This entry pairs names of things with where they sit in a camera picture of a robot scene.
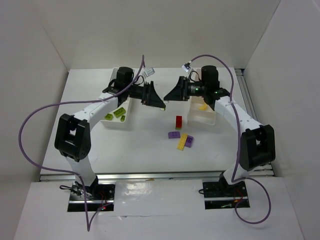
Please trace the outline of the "red tall lego brick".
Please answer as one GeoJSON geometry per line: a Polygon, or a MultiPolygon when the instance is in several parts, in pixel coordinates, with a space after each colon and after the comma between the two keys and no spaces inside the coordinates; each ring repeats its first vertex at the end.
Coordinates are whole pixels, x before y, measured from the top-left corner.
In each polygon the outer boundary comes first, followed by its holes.
{"type": "Polygon", "coordinates": [[[175,127],[182,128],[182,125],[183,125],[183,117],[180,115],[177,115],[175,119],[175,127]]]}

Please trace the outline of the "lime and white lego base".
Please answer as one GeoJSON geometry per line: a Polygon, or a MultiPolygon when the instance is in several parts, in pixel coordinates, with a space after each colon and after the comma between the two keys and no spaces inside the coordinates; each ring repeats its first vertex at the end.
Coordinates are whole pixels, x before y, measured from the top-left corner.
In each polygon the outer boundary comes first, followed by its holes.
{"type": "Polygon", "coordinates": [[[121,118],[120,118],[120,121],[121,121],[121,122],[124,122],[125,119],[126,119],[126,116],[125,116],[125,115],[122,115],[121,118]]]}

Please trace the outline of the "small lime green lego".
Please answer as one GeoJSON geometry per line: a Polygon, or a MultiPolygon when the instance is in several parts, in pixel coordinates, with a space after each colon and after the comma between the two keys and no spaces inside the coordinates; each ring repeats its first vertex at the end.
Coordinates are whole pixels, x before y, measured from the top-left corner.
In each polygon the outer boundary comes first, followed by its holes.
{"type": "Polygon", "coordinates": [[[113,114],[111,114],[111,113],[108,113],[107,115],[104,116],[104,119],[105,119],[106,121],[112,121],[113,118],[114,118],[114,116],[113,116],[113,114]]]}

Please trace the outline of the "purple lego plate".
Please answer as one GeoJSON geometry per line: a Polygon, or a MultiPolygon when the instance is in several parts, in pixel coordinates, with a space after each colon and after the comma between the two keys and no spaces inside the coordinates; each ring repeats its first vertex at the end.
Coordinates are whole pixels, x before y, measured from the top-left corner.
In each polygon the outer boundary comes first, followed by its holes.
{"type": "Polygon", "coordinates": [[[179,139],[181,137],[181,134],[179,131],[170,131],[168,132],[168,138],[169,139],[179,139]]]}

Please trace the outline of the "purple square lego brick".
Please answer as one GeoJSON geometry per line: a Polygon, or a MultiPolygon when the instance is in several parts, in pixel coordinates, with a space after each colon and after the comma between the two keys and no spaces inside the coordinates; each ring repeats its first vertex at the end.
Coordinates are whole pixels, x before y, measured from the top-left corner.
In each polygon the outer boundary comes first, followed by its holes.
{"type": "Polygon", "coordinates": [[[193,141],[194,141],[194,137],[188,135],[187,138],[186,138],[184,146],[187,147],[187,148],[191,148],[192,144],[193,144],[193,141]]]}

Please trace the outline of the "yellow long lego plate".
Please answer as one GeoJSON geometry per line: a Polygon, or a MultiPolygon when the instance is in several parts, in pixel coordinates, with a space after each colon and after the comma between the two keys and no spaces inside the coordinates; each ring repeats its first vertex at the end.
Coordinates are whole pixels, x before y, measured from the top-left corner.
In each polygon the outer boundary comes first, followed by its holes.
{"type": "Polygon", "coordinates": [[[188,134],[187,133],[182,133],[181,134],[179,142],[178,142],[178,145],[176,147],[178,150],[181,150],[181,151],[184,150],[187,138],[188,138],[188,134]]]}

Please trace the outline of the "yellow lego plate piece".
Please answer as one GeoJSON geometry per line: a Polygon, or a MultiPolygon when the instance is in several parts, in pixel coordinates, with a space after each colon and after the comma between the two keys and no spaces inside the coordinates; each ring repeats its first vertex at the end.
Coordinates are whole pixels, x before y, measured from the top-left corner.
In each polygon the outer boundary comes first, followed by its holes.
{"type": "Polygon", "coordinates": [[[198,109],[200,111],[206,111],[208,109],[208,105],[206,103],[204,103],[203,105],[199,106],[198,109]]]}

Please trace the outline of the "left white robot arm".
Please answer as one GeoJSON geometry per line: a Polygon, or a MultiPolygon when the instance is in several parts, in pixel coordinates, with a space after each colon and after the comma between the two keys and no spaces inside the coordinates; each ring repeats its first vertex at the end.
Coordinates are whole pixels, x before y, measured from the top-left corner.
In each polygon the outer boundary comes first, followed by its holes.
{"type": "Polygon", "coordinates": [[[97,175],[92,170],[89,152],[91,150],[91,130],[112,113],[120,118],[126,112],[121,105],[128,99],[139,99],[142,105],[164,109],[165,103],[156,93],[154,83],[137,85],[137,76],[130,67],[121,66],[115,78],[102,91],[98,100],[75,114],[63,114],[58,121],[54,147],[66,158],[73,172],[76,184],[94,195],[101,189],[97,175]]]}

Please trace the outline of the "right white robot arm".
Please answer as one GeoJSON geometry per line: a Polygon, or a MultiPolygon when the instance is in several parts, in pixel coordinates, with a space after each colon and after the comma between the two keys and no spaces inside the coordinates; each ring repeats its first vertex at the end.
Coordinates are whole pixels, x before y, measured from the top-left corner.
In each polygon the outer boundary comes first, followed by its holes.
{"type": "Polygon", "coordinates": [[[276,158],[275,131],[269,124],[254,120],[233,99],[231,92],[222,88],[219,72],[213,65],[201,68],[200,80],[192,82],[181,76],[165,101],[187,101],[202,97],[204,102],[221,115],[237,133],[237,153],[234,164],[220,174],[218,185],[227,191],[242,182],[256,168],[276,158]]]}

